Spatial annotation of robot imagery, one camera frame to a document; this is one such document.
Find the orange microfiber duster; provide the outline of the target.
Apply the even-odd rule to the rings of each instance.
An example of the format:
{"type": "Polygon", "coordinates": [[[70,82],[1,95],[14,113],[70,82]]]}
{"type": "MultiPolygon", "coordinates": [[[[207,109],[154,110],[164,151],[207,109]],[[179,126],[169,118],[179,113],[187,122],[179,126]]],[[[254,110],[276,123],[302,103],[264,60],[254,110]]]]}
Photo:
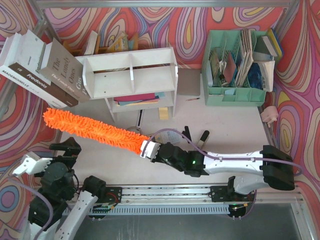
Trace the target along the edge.
{"type": "Polygon", "coordinates": [[[149,139],[140,133],[117,128],[61,109],[48,108],[43,113],[43,119],[45,124],[52,129],[126,149],[137,155],[141,153],[143,142],[149,139]]]}

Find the masking tape roll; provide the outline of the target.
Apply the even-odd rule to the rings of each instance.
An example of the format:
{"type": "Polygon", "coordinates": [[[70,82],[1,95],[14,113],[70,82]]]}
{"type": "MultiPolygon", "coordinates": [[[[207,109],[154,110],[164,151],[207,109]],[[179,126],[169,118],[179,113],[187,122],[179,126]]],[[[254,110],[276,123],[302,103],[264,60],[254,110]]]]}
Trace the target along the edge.
{"type": "Polygon", "coordinates": [[[127,128],[127,130],[130,132],[142,135],[141,129],[137,126],[131,126],[131,127],[127,128]]]}

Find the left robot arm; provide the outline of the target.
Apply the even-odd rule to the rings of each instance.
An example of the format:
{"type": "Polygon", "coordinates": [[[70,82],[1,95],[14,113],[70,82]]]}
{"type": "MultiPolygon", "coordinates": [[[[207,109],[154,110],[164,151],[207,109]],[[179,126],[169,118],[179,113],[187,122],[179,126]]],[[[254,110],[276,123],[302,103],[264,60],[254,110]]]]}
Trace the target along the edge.
{"type": "Polygon", "coordinates": [[[26,173],[40,178],[40,188],[29,205],[28,222],[32,240],[72,240],[90,208],[107,193],[106,182],[93,175],[87,177],[79,192],[75,206],[64,223],[63,212],[77,192],[73,166],[81,146],[73,137],[53,143],[50,150],[63,151],[55,157],[39,157],[31,152],[23,165],[26,173]]]}

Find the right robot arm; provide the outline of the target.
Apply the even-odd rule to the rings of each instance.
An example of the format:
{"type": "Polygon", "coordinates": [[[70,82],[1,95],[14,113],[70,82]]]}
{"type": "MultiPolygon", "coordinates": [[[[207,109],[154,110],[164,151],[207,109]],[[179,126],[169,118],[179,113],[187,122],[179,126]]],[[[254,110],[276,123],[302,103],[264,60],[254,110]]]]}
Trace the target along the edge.
{"type": "Polygon", "coordinates": [[[221,154],[185,151],[169,142],[150,142],[142,155],[194,178],[232,173],[228,194],[247,195],[267,187],[280,191],[295,189],[293,159],[272,145],[264,145],[261,151],[221,154]]]}

